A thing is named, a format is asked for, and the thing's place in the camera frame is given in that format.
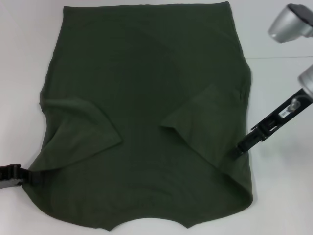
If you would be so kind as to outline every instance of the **t-shirt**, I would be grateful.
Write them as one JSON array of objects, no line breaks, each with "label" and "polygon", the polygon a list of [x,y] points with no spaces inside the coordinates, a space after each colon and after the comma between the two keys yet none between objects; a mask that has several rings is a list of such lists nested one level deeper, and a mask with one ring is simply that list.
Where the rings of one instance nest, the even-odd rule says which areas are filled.
[{"label": "t-shirt", "polygon": [[40,105],[46,133],[23,186],[46,214],[112,230],[189,228],[252,202],[250,69],[228,2],[64,7]]}]

